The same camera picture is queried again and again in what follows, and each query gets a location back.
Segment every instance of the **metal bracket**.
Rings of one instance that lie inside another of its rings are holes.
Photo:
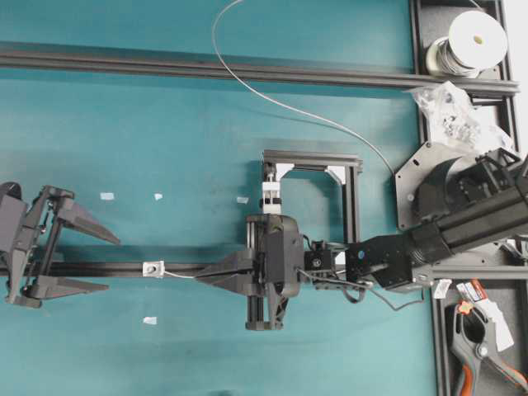
[[[425,143],[396,172],[396,202],[400,230],[405,231],[420,224],[419,217],[413,212],[416,189],[433,168],[443,161],[466,155],[467,153],[461,153],[441,143]]]

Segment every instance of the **black cable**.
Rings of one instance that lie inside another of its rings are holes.
[[[381,293],[379,293],[378,291],[376,290],[372,290],[370,289],[370,291],[376,296],[378,297],[379,299],[381,299],[384,303],[386,303],[394,312],[398,312],[400,309],[404,309],[406,307],[408,307],[409,305],[414,305],[414,304],[421,304],[423,303],[425,300],[426,300],[426,296],[423,292],[423,288],[422,288],[422,297],[420,299],[415,299],[414,301],[409,301],[408,303],[405,303],[405,304],[402,304],[398,307],[394,306],[386,297],[384,297]]]
[[[308,249],[310,249],[313,252],[314,248],[312,247],[312,242],[310,241],[310,238],[308,238],[308,236],[303,234],[303,239],[308,243]]]
[[[353,304],[359,304],[361,301],[363,301],[363,299],[365,299],[366,295],[366,289],[359,289],[357,298],[349,295],[347,289],[345,289],[344,287],[341,289],[341,291],[343,292],[345,298]]]
[[[359,290],[363,290],[363,291],[370,291],[372,292],[372,294],[374,294],[376,297],[378,297],[379,299],[381,299],[384,303],[386,303],[393,311],[395,312],[398,312],[400,309],[404,309],[404,308],[407,308],[409,305],[414,305],[414,304],[421,304],[425,301],[426,297],[425,297],[425,294],[424,294],[424,291],[422,289],[422,297],[420,299],[415,299],[414,301],[409,301],[408,303],[405,303],[405,304],[402,304],[400,306],[395,306],[393,305],[386,297],[384,297],[380,292],[376,291],[373,289],[373,285],[362,285],[360,283],[355,283],[355,282],[349,282],[347,280],[334,280],[334,279],[328,279],[328,278],[322,278],[321,276],[315,276],[315,275],[311,275],[309,274],[308,272],[306,271],[303,271],[299,268],[297,268],[297,272],[300,272],[301,274],[303,274],[304,276],[306,276],[307,278],[311,279],[312,281],[322,281],[322,282],[328,282],[328,283],[333,283],[333,284],[336,284],[336,285],[343,285],[343,286],[352,286],[352,287],[355,287]]]

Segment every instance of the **clamp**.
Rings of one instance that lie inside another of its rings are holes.
[[[476,394],[475,388],[483,361],[489,363],[506,380],[528,393],[525,376],[507,365],[498,354],[495,322],[481,309],[465,301],[449,309],[452,309],[449,319],[453,320],[448,332],[450,349],[462,364],[462,372],[454,394],[456,396]]]

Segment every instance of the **cable connector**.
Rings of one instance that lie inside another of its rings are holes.
[[[163,278],[165,275],[165,262],[144,262],[143,263],[143,277],[144,278]]]

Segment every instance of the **label tag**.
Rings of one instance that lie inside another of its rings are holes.
[[[453,283],[451,279],[438,280],[435,286],[435,291],[432,294],[433,298],[444,299],[447,295],[447,290],[449,290],[449,286],[451,286],[451,283]]]

